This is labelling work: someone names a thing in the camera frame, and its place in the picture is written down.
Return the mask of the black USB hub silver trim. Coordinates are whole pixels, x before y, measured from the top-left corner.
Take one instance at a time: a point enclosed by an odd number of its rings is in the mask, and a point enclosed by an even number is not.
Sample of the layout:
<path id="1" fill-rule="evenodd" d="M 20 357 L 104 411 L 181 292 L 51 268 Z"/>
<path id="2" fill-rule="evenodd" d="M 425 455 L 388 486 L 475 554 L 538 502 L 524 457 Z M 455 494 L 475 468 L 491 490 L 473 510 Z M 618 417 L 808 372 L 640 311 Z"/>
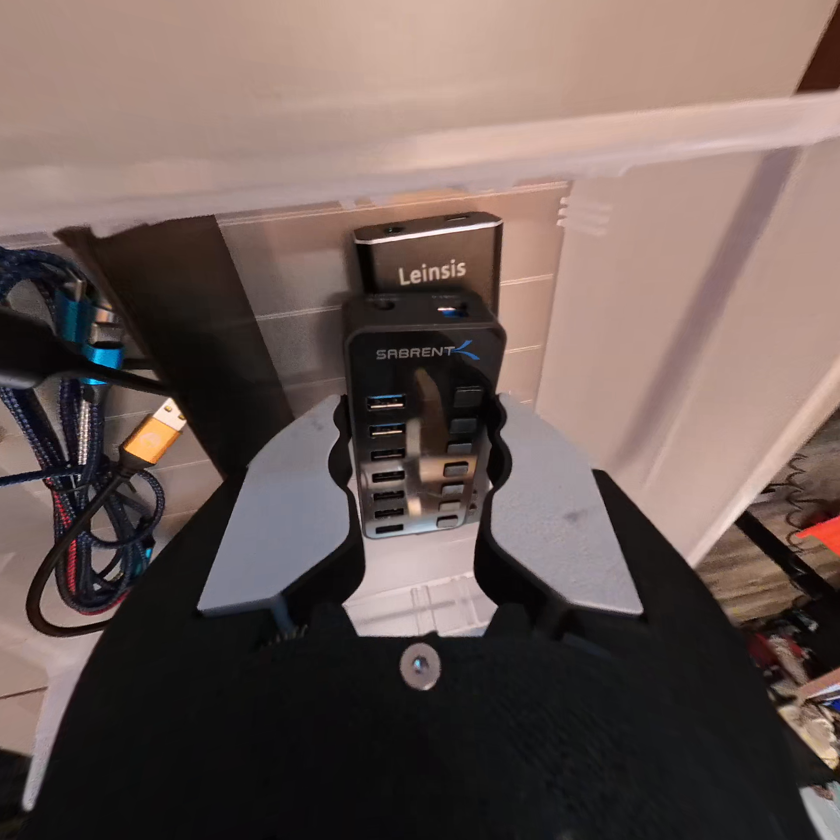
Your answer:
<path id="1" fill-rule="evenodd" d="M 359 227 L 352 240 L 366 293 L 467 290 L 497 315 L 502 235 L 499 216 L 468 211 Z"/>

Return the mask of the blue braided cable teal plug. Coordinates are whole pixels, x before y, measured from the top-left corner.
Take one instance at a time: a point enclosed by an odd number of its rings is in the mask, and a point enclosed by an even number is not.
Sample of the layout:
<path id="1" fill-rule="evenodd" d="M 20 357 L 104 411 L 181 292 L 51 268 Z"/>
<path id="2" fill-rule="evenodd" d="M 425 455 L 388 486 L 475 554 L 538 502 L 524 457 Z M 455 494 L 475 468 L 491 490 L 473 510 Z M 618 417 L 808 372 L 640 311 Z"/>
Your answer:
<path id="1" fill-rule="evenodd" d="M 121 321 L 81 268 L 44 250 L 2 248 L 2 305 L 11 308 L 13 292 L 25 283 L 42 297 L 47 321 L 61 339 L 96 364 L 122 367 Z M 13 475 L 12 483 L 39 480 L 45 485 L 57 538 L 104 487 L 112 470 L 104 434 L 109 391 L 103 381 L 59 380 L 53 423 L 33 389 L 2 388 L 3 404 L 38 464 L 35 472 Z M 148 484 L 154 504 L 143 500 L 130 483 L 121 486 L 101 509 L 113 537 L 100 539 L 85 532 L 55 569 L 62 601 L 78 613 L 100 614 L 119 604 L 152 559 L 165 494 L 151 472 L 136 477 Z"/>

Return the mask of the black cable grey plug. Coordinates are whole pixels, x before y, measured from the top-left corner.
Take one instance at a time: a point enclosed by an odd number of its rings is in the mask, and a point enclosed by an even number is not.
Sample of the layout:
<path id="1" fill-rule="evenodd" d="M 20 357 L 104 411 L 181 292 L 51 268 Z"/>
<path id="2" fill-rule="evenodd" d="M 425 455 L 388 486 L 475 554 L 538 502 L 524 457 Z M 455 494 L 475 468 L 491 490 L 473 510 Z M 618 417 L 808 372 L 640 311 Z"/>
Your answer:
<path id="1" fill-rule="evenodd" d="M 91 379 L 170 396 L 164 383 L 96 364 L 55 335 L 46 322 L 1 307 L 1 386 L 26 390 L 52 377 Z"/>

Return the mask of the glossy black USB hub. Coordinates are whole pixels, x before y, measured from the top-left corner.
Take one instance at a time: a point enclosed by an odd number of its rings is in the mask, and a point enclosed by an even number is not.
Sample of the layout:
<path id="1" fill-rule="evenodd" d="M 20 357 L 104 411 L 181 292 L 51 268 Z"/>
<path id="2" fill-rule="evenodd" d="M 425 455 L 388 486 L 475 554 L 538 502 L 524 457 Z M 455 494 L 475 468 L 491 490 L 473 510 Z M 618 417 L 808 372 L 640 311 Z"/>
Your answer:
<path id="1" fill-rule="evenodd" d="M 352 297 L 341 313 L 364 536 L 476 522 L 507 343 L 497 317 L 466 291 Z"/>

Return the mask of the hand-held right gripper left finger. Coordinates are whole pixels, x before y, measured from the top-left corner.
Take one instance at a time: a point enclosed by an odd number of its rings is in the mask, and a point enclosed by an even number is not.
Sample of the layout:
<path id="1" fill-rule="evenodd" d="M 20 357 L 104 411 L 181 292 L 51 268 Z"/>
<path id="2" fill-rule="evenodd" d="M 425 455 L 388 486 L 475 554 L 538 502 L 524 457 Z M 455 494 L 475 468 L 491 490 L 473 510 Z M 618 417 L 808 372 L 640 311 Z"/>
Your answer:
<path id="1" fill-rule="evenodd" d="M 248 465 L 198 600 L 207 617 L 267 610 L 309 621 L 341 606 L 365 573 L 349 488 L 345 396 L 330 395 L 274 436 Z"/>

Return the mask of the clear plastic storage box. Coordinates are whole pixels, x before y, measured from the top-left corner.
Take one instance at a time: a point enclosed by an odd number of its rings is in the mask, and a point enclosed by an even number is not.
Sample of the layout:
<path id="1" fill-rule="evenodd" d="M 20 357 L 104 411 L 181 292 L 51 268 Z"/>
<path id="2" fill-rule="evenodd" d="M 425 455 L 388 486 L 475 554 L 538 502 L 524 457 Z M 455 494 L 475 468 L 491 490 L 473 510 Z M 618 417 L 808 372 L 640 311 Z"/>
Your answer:
<path id="1" fill-rule="evenodd" d="M 215 216 L 294 417 L 344 392 L 350 230 L 505 223 L 500 388 L 696 564 L 838 404 L 838 91 L 331 140 L 2 164 L 2 244 Z"/>

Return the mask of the black cable orange plug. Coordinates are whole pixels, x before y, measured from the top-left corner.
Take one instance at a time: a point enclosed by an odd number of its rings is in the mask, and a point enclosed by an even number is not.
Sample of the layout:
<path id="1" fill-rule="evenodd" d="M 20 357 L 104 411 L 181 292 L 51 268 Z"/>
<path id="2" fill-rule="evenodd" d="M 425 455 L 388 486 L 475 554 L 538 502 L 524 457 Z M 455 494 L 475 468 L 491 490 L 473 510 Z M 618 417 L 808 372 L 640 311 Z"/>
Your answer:
<path id="1" fill-rule="evenodd" d="M 181 436 L 185 426 L 185 416 L 170 398 L 155 413 L 148 415 L 122 442 L 117 464 L 109 473 L 104 487 L 55 541 L 31 581 L 25 598 L 25 613 L 36 632 L 54 638 L 73 638 L 99 633 L 109 625 L 109 619 L 79 626 L 59 626 L 48 621 L 41 610 L 44 589 L 61 558 L 68 555 L 73 543 L 89 531 L 89 524 L 95 514 L 122 485 L 155 466 Z"/>

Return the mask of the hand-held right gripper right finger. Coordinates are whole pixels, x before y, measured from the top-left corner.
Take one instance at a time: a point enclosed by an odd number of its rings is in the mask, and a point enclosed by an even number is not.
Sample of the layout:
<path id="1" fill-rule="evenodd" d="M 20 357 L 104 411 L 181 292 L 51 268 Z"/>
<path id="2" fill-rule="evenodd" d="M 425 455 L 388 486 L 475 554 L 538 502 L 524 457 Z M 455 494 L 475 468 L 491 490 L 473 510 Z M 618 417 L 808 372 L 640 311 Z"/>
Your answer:
<path id="1" fill-rule="evenodd" d="M 643 604 L 587 457 L 509 395 L 488 415 L 476 581 L 541 621 L 565 610 L 639 618 Z"/>

